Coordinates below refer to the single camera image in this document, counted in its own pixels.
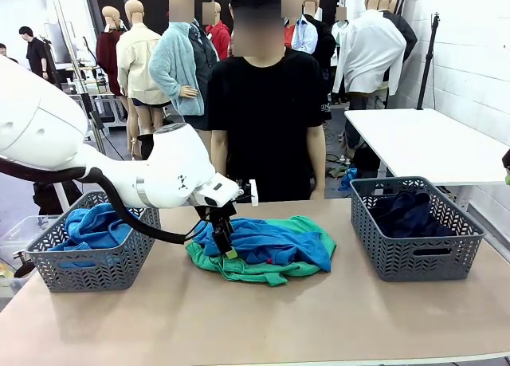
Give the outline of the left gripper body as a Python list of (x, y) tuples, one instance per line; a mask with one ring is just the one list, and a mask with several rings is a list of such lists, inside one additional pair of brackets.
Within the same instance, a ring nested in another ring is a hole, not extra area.
[(230, 218), (237, 213), (234, 202), (229, 201), (223, 207), (196, 206), (194, 209), (201, 221), (212, 225), (213, 231), (218, 230), (226, 235), (233, 233)]

